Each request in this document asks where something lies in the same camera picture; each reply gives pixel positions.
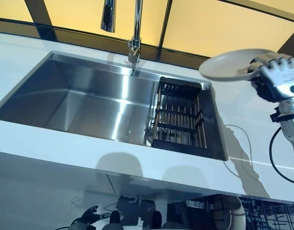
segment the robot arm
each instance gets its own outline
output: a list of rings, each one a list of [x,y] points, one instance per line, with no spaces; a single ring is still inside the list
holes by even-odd
[[[261,55],[251,61],[248,72],[253,72],[251,85],[258,95],[279,103],[271,119],[280,123],[294,148],[294,58],[278,53]]]

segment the black cable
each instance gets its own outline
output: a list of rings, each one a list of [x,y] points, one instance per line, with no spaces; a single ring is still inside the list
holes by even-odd
[[[68,229],[69,227],[61,227],[59,229],[55,229],[55,230],[60,230],[60,229]]]
[[[276,172],[277,172],[281,177],[283,177],[285,180],[287,180],[287,181],[289,181],[289,182],[292,182],[292,183],[294,184],[294,181],[293,181],[293,180],[291,180],[290,178],[284,176],[284,175],[283,175],[283,174],[277,169],[277,167],[276,167],[276,165],[274,164],[273,159],[272,159],[272,144],[273,144],[273,141],[275,140],[277,134],[280,132],[280,130],[281,130],[281,127],[278,128],[278,130],[274,133],[274,135],[272,136],[272,138],[271,138],[271,140],[270,140],[270,162],[271,162],[273,168],[276,170]]]

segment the white countertop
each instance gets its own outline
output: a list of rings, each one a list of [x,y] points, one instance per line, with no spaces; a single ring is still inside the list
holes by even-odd
[[[51,50],[128,63],[123,55],[0,34],[0,100]],[[152,61],[141,60],[137,67],[205,80],[197,70]],[[272,123],[269,115],[276,104],[260,99],[247,81],[212,84],[225,124],[226,162],[4,121],[0,121],[0,152],[238,195],[294,201],[294,184],[281,178],[270,165],[269,142],[279,125]],[[293,148],[282,134],[273,145],[273,157],[282,173],[294,179]]]

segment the yellow glass panel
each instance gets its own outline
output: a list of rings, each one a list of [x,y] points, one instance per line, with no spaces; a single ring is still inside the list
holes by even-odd
[[[174,0],[163,47],[212,57],[244,48],[277,51],[294,23],[217,0]]]
[[[24,0],[0,0],[0,18],[33,22]]]
[[[251,1],[294,14],[294,0],[251,0]]]
[[[54,26],[131,39],[134,31],[135,0],[117,0],[116,29],[100,29],[104,0],[45,0]],[[167,0],[145,0],[142,6],[141,42],[158,46]]]

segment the metal drying rack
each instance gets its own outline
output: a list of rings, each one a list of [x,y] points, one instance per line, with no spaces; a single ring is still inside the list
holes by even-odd
[[[207,152],[201,84],[161,77],[153,123],[152,146],[196,155]]]

